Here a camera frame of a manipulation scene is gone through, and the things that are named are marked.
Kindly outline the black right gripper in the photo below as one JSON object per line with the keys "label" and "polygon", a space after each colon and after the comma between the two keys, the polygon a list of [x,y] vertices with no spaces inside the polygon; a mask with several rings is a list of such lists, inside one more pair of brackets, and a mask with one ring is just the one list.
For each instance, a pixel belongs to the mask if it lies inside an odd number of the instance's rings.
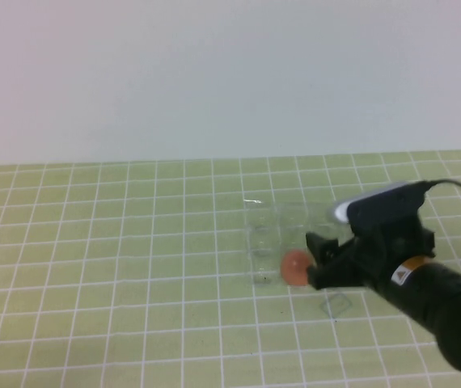
{"label": "black right gripper", "polygon": [[306,233],[306,245],[315,262],[306,269],[314,289],[368,287],[380,289],[406,260],[435,256],[435,235],[418,216],[386,221],[370,228],[353,226],[353,237],[340,254],[337,238]]}

